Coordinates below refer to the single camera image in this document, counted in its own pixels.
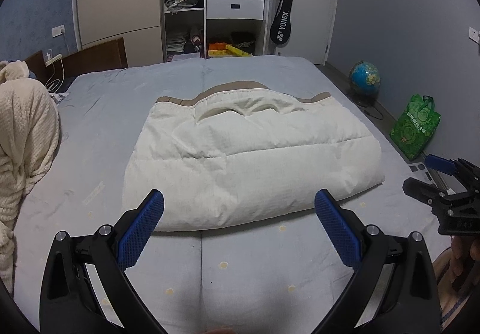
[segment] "fleece blanket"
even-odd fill
[[[13,227],[23,196],[50,169],[59,139],[55,103],[24,62],[0,63],[0,278],[13,290]]]
[[[157,231],[222,228],[312,208],[322,188],[340,200],[384,180],[380,144],[330,94],[217,87],[155,103],[125,170],[124,211],[158,189]]]

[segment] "bag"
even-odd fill
[[[424,149],[440,122],[440,114],[434,111],[432,97],[423,98],[416,94],[390,132],[393,142],[398,145],[409,160],[415,159]]]
[[[270,39],[276,45],[283,45],[290,38],[292,4],[293,0],[280,0],[278,4],[277,13],[270,27]]]

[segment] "blue textured pad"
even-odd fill
[[[163,215],[164,201],[160,192],[154,192],[118,243],[118,266],[123,271],[134,266],[151,233]]]
[[[425,157],[425,166],[447,175],[454,175],[457,172],[457,166],[455,166],[454,162],[436,155],[427,155]]]
[[[315,212],[343,264],[356,270],[362,261],[361,242],[322,190],[315,195]]]

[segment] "wooden floor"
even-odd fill
[[[332,83],[337,86],[340,91],[342,91],[343,94],[347,94],[347,91],[350,89],[347,76],[342,74],[339,70],[337,70],[329,63],[326,63],[325,66],[316,65],[316,67],[325,76],[327,76],[327,78],[330,79]],[[423,153],[414,160],[408,160],[403,154],[403,152],[397,147],[397,145],[393,143],[392,139],[390,138],[390,131],[395,125],[396,120],[381,104],[375,102],[374,107],[358,108],[363,111],[363,113],[365,113],[365,115],[370,119],[370,121],[378,128],[378,130],[383,133],[383,135],[402,156],[402,158],[407,164],[423,162],[425,160],[425,155]],[[437,172],[430,170],[430,174],[438,187],[445,190],[447,189],[445,181],[440,177]]]

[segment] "brown fabric trim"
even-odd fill
[[[232,90],[245,90],[245,89],[266,89],[269,90],[267,86],[264,84],[261,84],[259,82],[255,82],[252,80],[238,80],[235,82],[230,82],[230,83],[225,83],[225,84],[220,84],[218,86],[214,86],[203,93],[198,94],[194,99],[178,99],[178,98],[173,98],[173,97],[160,97],[157,99],[157,102],[171,102],[176,105],[181,105],[181,106],[193,106],[197,102],[201,101],[202,99],[207,98],[208,96],[211,96],[212,94],[219,93],[222,91],[232,91]],[[330,97],[329,92],[324,92],[317,94],[311,99],[303,99],[303,98],[297,98],[298,101],[304,103],[304,104],[311,104],[313,102],[318,102],[321,101],[322,99]]]

